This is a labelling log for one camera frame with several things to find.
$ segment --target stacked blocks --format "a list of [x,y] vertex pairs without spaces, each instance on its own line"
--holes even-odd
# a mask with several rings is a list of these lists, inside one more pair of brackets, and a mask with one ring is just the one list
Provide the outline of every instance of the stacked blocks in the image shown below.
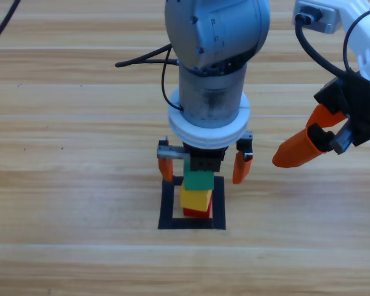
[[180,200],[187,216],[210,216],[214,172],[191,171],[189,161],[184,161],[184,182],[181,186]]

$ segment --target wire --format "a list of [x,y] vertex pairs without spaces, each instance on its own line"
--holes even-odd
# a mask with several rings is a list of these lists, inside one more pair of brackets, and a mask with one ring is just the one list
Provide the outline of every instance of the wire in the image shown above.
[[145,62],[147,59],[150,59],[151,57],[155,57],[158,54],[162,54],[162,53],[168,51],[171,48],[172,48],[171,44],[167,44],[166,46],[161,47],[161,48],[157,49],[156,51],[152,51],[148,54],[144,54],[144,55],[142,55],[140,57],[137,57],[135,59],[127,60],[125,62],[118,62],[118,63],[115,64],[115,66],[117,68],[122,68],[122,67],[127,67],[127,66],[130,66],[130,65],[134,65],[134,64],[143,64],[143,62]]
[[307,41],[307,39],[304,36],[303,32],[303,26],[305,24],[305,20],[302,18],[299,18],[296,21],[295,25],[295,32],[296,32],[296,37],[304,49],[304,51],[317,63],[319,64],[322,68],[325,70],[331,72],[333,75],[349,81],[351,83],[354,83],[358,85],[359,87],[366,89],[367,91],[370,92],[370,81],[365,79],[364,77],[358,75],[358,74],[353,74],[353,73],[348,73],[346,71],[341,70],[340,68],[336,67],[335,65],[331,64],[328,60],[326,60],[323,56],[321,56],[312,46],[311,44]]
[[[144,60],[144,61],[134,63],[134,64],[164,64],[165,61],[166,60]],[[178,66],[179,63],[178,63],[178,60],[176,60],[176,59],[168,59],[167,65]]]
[[166,91],[165,91],[166,66],[167,66],[167,62],[168,62],[168,57],[170,56],[171,48],[173,48],[173,47],[170,45],[170,48],[167,50],[167,55],[166,55],[165,63],[163,65],[163,71],[162,71],[162,93],[163,93],[163,97],[165,98],[167,104],[169,104],[170,106],[172,106],[174,109],[177,109],[179,111],[183,111],[184,109],[182,107],[175,106],[172,102],[170,102],[168,100],[167,95],[166,95]]
[[20,0],[14,0],[14,3],[11,5],[10,9],[8,10],[8,13],[7,13],[6,17],[4,17],[4,20],[0,24],[0,35],[4,31],[6,26],[8,25],[8,23],[9,23],[10,19],[12,18],[15,10],[17,10],[17,7],[18,7],[19,3],[20,3]]
[[348,72],[352,72],[352,73],[356,73],[355,71],[353,71],[350,67],[350,64],[348,63],[348,56],[347,56],[347,51],[348,51],[348,42],[350,40],[350,36],[351,36],[351,33],[353,31],[353,29],[355,29],[356,25],[359,24],[359,22],[364,19],[365,17],[367,17],[368,15],[370,15],[370,10],[365,12],[364,14],[362,14],[360,17],[358,17],[353,23],[352,25],[350,26],[350,28],[348,29],[347,31],[347,34],[345,35],[345,39],[344,39],[344,46],[343,46],[343,60],[344,60],[344,66],[345,66],[345,69],[347,69]]

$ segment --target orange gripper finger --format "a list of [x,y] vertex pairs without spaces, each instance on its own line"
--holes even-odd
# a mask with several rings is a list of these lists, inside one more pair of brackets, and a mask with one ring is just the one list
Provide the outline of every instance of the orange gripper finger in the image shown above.
[[279,146],[273,164],[279,168],[296,168],[321,154],[325,152],[315,147],[304,129]]
[[233,184],[240,184],[241,182],[243,182],[243,180],[249,173],[252,160],[253,159],[246,162],[244,159],[244,153],[241,151],[237,153],[236,160],[234,161]]
[[314,112],[311,114],[306,127],[317,123],[322,128],[331,128],[344,119],[347,118],[345,117],[343,112],[338,111],[336,114],[331,114],[325,106],[319,104],[318,106],[316,106]]
[[163,179],[167,182],[173,182],[173,160],[159,159],[159,170]]

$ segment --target black square frame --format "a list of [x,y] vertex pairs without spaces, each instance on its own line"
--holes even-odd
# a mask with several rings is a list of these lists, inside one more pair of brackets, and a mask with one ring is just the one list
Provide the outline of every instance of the black square frame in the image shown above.
[[174,188],[181,186],[184,177],[174,176],[173,182],[162,181],[162,201],[158,229],[220,229],[226,230],[224,178],[214,178],[212,218],[173,218]]

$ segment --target wooden table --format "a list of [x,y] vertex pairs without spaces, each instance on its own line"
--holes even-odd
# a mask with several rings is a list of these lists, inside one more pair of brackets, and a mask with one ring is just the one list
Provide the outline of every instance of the wooden table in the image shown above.
[[[332,76],[298,44],[294,0],[270,4],[244,88],[252,172],[231,184],[234,147],[221,171],[228,230],[159,231],[156,145],[179,142],[162,66],[113,65],[168,43],[164,1],[21,2],[0,39],[0,296],[370,296],[370,141],[297,169],[271,163]],[[343,31],[306,35],[343,67]]]

